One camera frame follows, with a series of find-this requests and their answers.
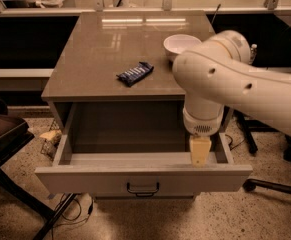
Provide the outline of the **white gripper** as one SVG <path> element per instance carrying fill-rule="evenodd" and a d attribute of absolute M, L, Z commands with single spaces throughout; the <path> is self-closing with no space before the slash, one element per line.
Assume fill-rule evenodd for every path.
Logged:
<path fill-rule="evenodd" d="M 193 136 L 189 139 L 192 165 L 204 166 L 211 148 L 211 139 L 221 126 L 223 109 L 211 119 L 196 118 L 183 109 L 183 123 L 186 130 Z"/>

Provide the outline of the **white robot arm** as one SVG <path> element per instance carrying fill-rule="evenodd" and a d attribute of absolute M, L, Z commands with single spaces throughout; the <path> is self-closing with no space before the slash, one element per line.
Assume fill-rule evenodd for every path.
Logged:
<path fill-rule="evenodd" d="M 183 122 L 196 167 L 205 164 L 226 106 L 291 137 L 291 73 L 251 66 L 250 52 L 244 36 L 223 31 L 173 62 L 173 76 L 185 91 Z"/>

